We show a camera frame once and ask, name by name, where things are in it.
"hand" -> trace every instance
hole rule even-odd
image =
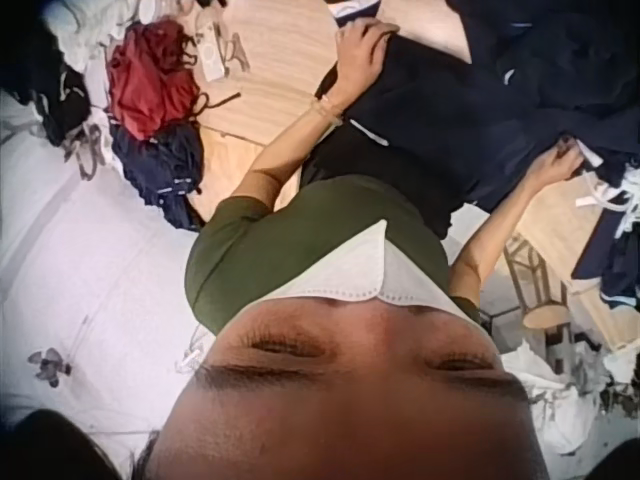
[[[389,36],[399,29],[375,18],[359,18],[338,30],[338,80],[327,94],[331,104],[340,110],[335,114],[341,114],[377,80]]]
[[[582,162],[584,156],[575,139],[560,140],[535,159],[523,182],[537,193],[548,185],[571,178]]]

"white floor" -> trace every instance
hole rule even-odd
[[[32,118],[6,96],[1,101],[3,119]],[[0,180],[2,413],[15,421],[38,407],[59,410],[126,472],[188,380],[176,364],[196,327],[182,285],[195,235],[170,227],[114,171],[81,182],[73,162],[26,133],[2,147]],[[447,250],[455,254],[481,221],[466,208]],[[509,285],[492,279],[483,308],[514,306]],[[517,315],[501,321],[505,348],[518,345],[518,327]],[[57,389],[37,381],[26,362],[48,347],[74,367]],[[547,455],[553,478],[584,475],[638,432],[637,423],[601,419],[576,455]]]

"wrist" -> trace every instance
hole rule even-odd
[[[530,199],[533,199],[542,189],[544,189],[544,185],[541,184],[536,178],[526,175],[522,181],[520,182],[520,190],[528,196]]]
[[[334,85],[325,96],[329,101],[330,105],[328,107],[331,109],[331,113],[336,116],[342,115],[357,98],[354,98],[353,94],[341,88],[339,85]]]

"eyebrow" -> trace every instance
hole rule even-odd
[[[194,379],[206,390],[256,390],[285,385],[317,385],[323,374],[303,370],[238,365],[201,365]]]
[[[485,393],[500,398],[509,398],[519,402],[528,402],[527,391],[513,375],[487,377],[477,375],[438,375],[425,371],[431,381],[445,385]],[[277,369],[269,367],[239,365],[201,365],[194,379],[196,385],[205,390],[257,390],[264,387],[283,387],[288,385],[318,386],[322,373],[304,370]]]

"green t-shirt sleeve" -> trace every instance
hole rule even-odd
[[[451,300],[453,300],[453,303],[455,303],[471,320],[478,324],[480,323],[480,311],[471,300],[462,297],[451,297]]]
[[[229,249],[252,224],[270,213],[264,203],[252,197],[231,197],[220,202],[198,235],[187,260],[185,291],[192,309],[195,310],[202,287]]]

